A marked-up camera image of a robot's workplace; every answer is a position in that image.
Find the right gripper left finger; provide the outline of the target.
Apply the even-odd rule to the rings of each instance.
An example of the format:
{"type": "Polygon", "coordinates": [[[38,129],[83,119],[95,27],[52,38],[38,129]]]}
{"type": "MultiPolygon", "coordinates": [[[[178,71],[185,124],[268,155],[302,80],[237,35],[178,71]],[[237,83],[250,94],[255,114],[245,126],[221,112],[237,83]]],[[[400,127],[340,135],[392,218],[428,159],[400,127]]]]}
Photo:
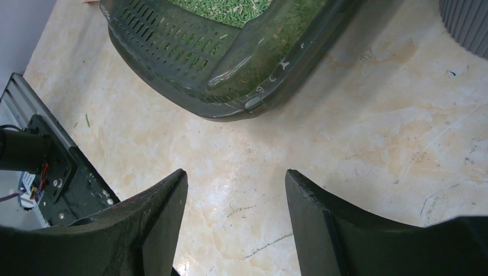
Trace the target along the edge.
{"type": "Polygon", "coordinates": [[[176,275],[188,194],[178,169],[147,190],[68,226],[1,228],[2,275],[176,275]]]}

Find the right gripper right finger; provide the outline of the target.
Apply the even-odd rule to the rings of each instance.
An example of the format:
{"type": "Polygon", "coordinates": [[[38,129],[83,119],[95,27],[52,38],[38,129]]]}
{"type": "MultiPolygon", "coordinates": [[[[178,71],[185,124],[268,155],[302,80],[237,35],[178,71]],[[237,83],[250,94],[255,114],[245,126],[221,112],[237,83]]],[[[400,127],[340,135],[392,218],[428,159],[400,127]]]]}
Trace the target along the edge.
{"type": "Polygon", "coordinates": [[[428,227],[396,222],[326,191],[297,170],[285,190],[302,275],[486,275],[487,217],[428,227]]]}

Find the dark green litter box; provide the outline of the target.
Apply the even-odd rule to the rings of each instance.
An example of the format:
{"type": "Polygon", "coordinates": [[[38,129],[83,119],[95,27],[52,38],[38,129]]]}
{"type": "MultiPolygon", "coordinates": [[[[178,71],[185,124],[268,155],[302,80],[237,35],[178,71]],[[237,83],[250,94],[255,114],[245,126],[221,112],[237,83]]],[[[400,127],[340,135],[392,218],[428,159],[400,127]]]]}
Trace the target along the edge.
{"type": "Polygon", "coordinates": [[[243,28],[170,1],[101,1],[130,68],[179,107],[212,121],[252,118],[290,99],[363,5],[273,1],[243,28]]]}

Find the grey trash bin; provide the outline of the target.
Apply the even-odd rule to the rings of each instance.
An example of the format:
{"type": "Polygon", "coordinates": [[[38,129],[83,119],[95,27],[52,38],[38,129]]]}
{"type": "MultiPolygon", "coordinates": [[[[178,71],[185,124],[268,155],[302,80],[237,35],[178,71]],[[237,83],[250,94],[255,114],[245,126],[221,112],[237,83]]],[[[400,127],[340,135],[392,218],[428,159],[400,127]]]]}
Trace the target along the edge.
{"type": "Polygon", "coordinates": [[[487,59],[487,0],[439,0],[439,12],[461,47],[487,59]]]}

